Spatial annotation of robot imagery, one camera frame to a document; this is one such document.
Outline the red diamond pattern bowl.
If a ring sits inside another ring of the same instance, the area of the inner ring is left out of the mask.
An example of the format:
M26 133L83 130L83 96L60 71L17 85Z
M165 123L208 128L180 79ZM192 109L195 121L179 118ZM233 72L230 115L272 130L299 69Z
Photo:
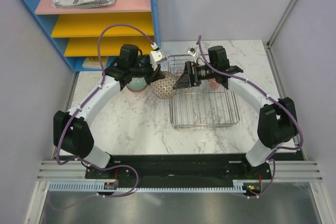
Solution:
M176 70L175 71L175 77L176 79L178 80L184 73L184 70L183 69L179 69L179 70Z

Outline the brown lattice pattern bowl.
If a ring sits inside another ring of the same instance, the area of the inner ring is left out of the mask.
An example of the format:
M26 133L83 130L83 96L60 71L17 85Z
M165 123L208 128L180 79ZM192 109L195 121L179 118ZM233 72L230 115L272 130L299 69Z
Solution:
M170 99L176 94L176 90L173 89L173 86L177 82L177 79L170 72L163 71L162 73L165 78L153 82L151 86L157 97L164 100Z

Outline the black white floral bowl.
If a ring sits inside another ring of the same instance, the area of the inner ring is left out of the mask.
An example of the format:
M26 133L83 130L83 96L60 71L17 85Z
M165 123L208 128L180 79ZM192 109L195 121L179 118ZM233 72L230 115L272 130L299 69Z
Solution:
M221 87L221 84L217 83L215 78L209 79L208 84L211 87L211 89L214 91Z

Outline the chrome wire dish rack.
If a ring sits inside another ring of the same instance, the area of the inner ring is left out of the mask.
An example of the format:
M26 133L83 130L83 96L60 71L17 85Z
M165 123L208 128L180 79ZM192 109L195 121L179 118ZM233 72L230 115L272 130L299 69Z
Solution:
M193 64L193 60L189 55L171 55L169 72L175 76L186 61ZM170 98L170 121L175 129L231 127L240 121L235 94L222 85L214 91L206 80L198 87L178 89Z

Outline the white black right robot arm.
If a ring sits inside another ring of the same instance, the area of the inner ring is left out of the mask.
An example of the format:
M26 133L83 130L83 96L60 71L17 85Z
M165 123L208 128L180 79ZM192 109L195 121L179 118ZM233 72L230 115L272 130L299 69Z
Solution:
M297 135L302 136L294 101L289 97L273 98L250 81L242 68L230 65L223 46L210 47L207 56L200 45L189 48L187 53L194 59L185 62L174 90L198 87L203 80L215 79L258 112L258 141L246 153L245 162L240 166L245 178L254 178L259 173L259 165L269 161L277 150L286 149L284 143Z

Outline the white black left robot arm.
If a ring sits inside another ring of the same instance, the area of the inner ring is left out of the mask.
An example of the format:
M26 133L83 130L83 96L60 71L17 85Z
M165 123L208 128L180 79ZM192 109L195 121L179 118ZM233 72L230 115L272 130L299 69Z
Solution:
M160 70L160 64L166 60L163 50L158 47L152 50L147 63L138 59L139 51L135 45L124 44L120 55L103 70L102 78L93 90L68 111L56 112L54 145L58 164L62 164L59 153L63 150L97 167L97 173L103 178L114 175L115 165L109 162L110 155L95 145L90 125L104 106L132 79L144 78L147 84L151 84L165 78Z

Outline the celadon green bowl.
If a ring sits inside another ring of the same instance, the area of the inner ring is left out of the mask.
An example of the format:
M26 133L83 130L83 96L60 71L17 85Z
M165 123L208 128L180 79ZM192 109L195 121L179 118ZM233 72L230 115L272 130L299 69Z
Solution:
M148 85L143 77L142 78L132 78L131 82L127 84L127 87L133 90L141 90L147 86Z

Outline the pink bowl under green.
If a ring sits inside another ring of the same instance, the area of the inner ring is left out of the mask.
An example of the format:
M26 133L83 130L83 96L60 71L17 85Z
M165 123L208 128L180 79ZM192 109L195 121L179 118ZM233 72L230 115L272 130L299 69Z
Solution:
M132 93L141 93L141 92L145 91L146 89L147 89L147 87L145 87L145 88L143 88L143 89L141 89L141 90L133 90L133 89L128 88L128 90L129 90L130 92L132 92Z

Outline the yellow white book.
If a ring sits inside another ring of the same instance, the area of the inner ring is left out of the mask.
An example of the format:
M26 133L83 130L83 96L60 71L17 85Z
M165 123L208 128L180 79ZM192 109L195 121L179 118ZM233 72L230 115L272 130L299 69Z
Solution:
M100 63L102 63L103 68L106 67L109 57L101 57L101 61L99 57L85 57L84 62L82 64L83 68L92 68L92 69L100 69Z

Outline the blue pink yellow shelf unit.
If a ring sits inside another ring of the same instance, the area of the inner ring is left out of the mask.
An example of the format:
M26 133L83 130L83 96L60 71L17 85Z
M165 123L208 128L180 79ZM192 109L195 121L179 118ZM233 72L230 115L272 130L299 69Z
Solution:
M123 44L137 45L147 54L150 39L161 46L158 0L116 0L111 6L92 9L61 9L51 5L52 0L23 0L60 56L73 71L91 71L83 68L85 57L112 58L119 55Z

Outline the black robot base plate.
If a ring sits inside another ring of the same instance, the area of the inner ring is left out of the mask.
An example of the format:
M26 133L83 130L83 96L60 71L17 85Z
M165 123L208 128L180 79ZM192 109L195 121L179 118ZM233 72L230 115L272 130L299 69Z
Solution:
M124 186L231 186L234 180L271 179L266 163L250 167L244 154L114 155L113 170L87 168L86 179L117 179Z

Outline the aluminium frame rail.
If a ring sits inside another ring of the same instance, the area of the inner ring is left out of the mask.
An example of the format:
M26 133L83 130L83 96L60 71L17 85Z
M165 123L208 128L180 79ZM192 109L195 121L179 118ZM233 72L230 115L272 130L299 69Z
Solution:
M56 161L42 161L39 169L38 181L83 181L86 169L79 161L70 161L65 165L58 165Z

